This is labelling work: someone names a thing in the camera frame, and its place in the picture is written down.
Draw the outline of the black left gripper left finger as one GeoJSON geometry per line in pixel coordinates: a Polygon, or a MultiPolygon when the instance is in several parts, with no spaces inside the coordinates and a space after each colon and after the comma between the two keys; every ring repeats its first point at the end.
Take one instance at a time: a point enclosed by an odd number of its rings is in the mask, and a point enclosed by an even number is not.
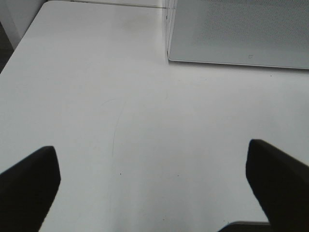
{"type": "Polygon", "coordinates": [[[40,230],[61,182],[56,150],[44,146],[0,175],[0,230],[40,230]]]}

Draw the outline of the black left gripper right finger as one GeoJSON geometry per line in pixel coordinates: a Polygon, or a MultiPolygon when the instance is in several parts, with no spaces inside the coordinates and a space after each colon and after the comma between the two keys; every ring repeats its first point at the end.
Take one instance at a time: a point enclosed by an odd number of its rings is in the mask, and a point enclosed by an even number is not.
{"type": "Polygon", "coordinates": [[[275,232],[309,230],[309,167],[275,146],[249,142],[246,178],[275,232]]]}

